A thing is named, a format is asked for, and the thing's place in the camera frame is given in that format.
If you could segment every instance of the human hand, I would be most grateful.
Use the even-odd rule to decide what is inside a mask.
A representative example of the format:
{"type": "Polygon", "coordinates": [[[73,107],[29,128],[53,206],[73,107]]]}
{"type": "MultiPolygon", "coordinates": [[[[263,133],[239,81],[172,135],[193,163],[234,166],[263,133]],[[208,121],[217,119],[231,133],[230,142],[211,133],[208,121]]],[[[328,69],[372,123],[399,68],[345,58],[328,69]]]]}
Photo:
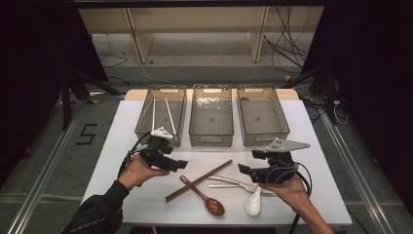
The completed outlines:
{"type": "Polygon", "coordinates": [[[298,175],[294,175],[283,184],[259,183],[259,186],[275,192],[279,198],[285,201],[297,213],[302,210],[304,205],[311,203],[303,181],[298,175]]]}
{"type": "Polygon", "coordinates": [[[151,177],[166,176],[169,173],[170,171],[150,168],[139,154],[134,154],[118,180],[131,191],[135,186],[151,177]]]}

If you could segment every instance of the floor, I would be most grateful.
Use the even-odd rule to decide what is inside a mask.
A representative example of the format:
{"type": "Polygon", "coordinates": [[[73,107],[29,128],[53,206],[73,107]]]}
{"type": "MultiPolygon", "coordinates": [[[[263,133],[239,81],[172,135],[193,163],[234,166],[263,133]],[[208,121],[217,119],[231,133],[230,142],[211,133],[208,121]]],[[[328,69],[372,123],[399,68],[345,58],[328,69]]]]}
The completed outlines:
{"type": "MultiPolygon", "coordinates": [[[[293,35],[308,51],[312,33],[293,35]]],[[[277,33],[267,35],[277,41],[277,33]]],[[[252,62],[244,34],[159,34],[146,63],[140,65],[128,35],[94,35],[94,45],[109,77],[108,85],[127,91],[154,83],[272,83],[280,86],[296,77],[300,68],[263,44],[259,62],[252,62]]],[[[392,190],[374,157],[363,143],[351,116],[337,108],[340,122],[332,126],[323,114],[323,97],[310,97],[311,79],[295,87],[307,97],[309,118],[319,138],[339,191],[354,218],[347,233],[411,233],[413,218],[392,190]]],[[[79,207],[94,171],[117,106],[113,97],[88,86],[89,101],[73,100],[75,121],[63,132],[62,107],[56,104],[50,119],[31,145],[31,156],[20,160],[0,189],[0,233],[21,224],[22,233],[58,233],[79,207]],[[93,131],[94,138],[82,136],[93,131]]],[[[118,233],[129,233],[122,226],[118,233]]],[[[277,228],[286,233],[287,227],[277,228]]],[[[309,233],[299,226],[296,233],[309,233]]]]}

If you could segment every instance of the gray carpet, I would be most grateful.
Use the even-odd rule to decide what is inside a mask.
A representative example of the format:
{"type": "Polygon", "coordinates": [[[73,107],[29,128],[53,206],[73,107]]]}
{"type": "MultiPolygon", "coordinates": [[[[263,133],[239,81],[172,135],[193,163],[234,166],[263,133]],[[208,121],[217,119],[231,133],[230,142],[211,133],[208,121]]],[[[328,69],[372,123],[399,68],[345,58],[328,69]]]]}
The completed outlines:
{"type": "MultiPolygon", "coordinates": [[[[285,83],[285,73],[277,72],[274,67],[237,67],[237,69],[232,67],[151,67],[146,71],[152,78],[168,79],[172,83],[183,84],[184,81],[189,81],[189,87],[197,83],[226,83],[234,86],[245,83],[273,83],[280,86],[285,83]]],[[[116,76],[130,82],[126,84],[115,78],[110,79],[108,84],[122,91],[145,88],[154,83],[165,84],[165,82],[148,80],[140,68],[106,68],[106,73],[109,77],[116,76]]],[[[310,82],[311,80],[306,81],[300,86],[306,86],[310,82]]],[[[99,91],[94,86],[88,85],[88,88],[91,92],[99,91]]],[[[308,87],[299,88],[297,92],[300,96],[307,96],[308,87]]],[[[68,144],[24,233],[58,233],[80,205],[120,101],[119,98],[108,96],[94,98],[98,99],[98,102],[87,104],[82,110],[68,144]],[[85,133],[94,134],[91,144],[82,144],[90,140],[88,136],[81,136],[86,125],[93,125],[88,126],[85,131],[85,133]],[[48,194],[57,195],[57,198],[51,199],[47,196],[48,194]]],[[[312,119],[318,116],[312,107],[308,107],[308,113],[312,119]]],[[[24,194],[30,191],[40,174],[61,134],[61,126],[62,108],[57,104],[56,111],[51,114],[43,131],[32,145],[32,156],[20,160],[14,172],[0,189],[0,233],[6,233],[23,201],[24,194]]],[[[378,233],[320,118],[315,120],[314,128],[348,209],[369,233],[378,233]]],[[[369,150],[365,147],[355,126],[350,121],[346,125],[338,125],[338,128],[358,165],[362,168],[374,195],[387,213],[395,233],[411,233],[413,230],[412,216],[404,208],[380,168],[371,162],[369,150]]],[[[129,233],[129,230],[128,226],[123,226],[118,233],[129,233]]],[[[347,233],[364,233],[357,222],[346,230],[347,233]]],[[[277,233],[283,233],[283,228],[280,228],[277,233]]],[[[296,233],[309,232],[305,226],[300,226],[296,233]]]]}

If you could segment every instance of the white spoon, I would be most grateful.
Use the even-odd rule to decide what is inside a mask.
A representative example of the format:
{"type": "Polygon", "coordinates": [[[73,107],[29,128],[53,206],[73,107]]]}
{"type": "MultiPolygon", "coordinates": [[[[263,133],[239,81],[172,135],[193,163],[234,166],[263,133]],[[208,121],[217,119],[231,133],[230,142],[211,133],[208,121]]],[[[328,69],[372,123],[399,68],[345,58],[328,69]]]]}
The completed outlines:
{"type": "Polygon", "coordinates": [[[258,215],[261,209],[261,187],[257,186],[257,189],[245,203],[245,210],[249,215],[258,215]]]}

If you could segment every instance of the spoon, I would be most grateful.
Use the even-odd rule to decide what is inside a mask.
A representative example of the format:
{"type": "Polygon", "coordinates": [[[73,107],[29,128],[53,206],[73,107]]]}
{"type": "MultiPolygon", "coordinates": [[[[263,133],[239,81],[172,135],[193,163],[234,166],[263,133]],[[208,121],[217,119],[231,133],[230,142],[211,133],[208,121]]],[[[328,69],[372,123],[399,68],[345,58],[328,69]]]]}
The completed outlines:
{"type": "MultiPolygon", "coordinates": [[[[188,178],[185,177],[185,175],[180,176],[180,180],[182,180],[186,185],[190,185],[191,181],[188,180],[188,178]]],[[[203,199],[204,202],[206,203],[206,209],[213,215],[215,216],[222,216],[225,213],[225,209],[222,206],[220,202],[213,198],[209,198],[206,195],[204,195],[200,190],[198,190],[197,187],[192,186],[192,190],[197,192],[203,199]]]]}
{"type": "Polygon", "coordinates": [[[249,215],[258,215],[261,209],[261,187],[257,186],[257,189],[245,203],[245,210],[249,215]]]}

